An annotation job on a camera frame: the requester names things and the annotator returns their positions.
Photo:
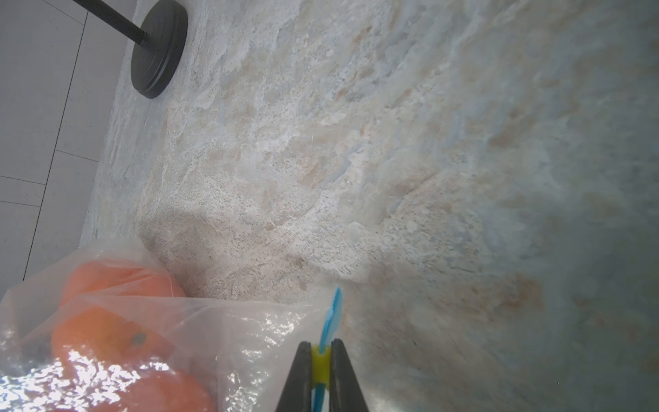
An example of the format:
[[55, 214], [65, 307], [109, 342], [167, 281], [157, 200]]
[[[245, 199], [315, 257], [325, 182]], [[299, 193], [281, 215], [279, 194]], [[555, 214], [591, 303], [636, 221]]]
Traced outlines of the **clear zip-top bag blue seal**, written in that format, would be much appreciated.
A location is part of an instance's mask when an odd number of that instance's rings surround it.
[[137, 240], [92, 242], [1, 301], [4, 411], [272, 411], [332, 296], [188, 296]]

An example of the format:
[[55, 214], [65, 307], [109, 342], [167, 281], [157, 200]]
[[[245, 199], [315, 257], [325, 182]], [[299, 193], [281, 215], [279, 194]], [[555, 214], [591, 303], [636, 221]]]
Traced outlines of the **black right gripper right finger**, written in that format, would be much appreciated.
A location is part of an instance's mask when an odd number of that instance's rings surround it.
[[331, 343], [329, 360], [329, 411], [368, 412], [348, 351], [341, 339]]

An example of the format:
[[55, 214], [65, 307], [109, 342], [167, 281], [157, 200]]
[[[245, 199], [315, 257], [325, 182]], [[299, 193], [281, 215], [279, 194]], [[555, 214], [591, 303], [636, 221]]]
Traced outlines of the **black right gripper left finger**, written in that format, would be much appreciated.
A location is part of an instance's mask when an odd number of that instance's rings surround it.
[[312, 383], [312, 344], [302, 342], [293, 357], [276, 412], [311, 412]]

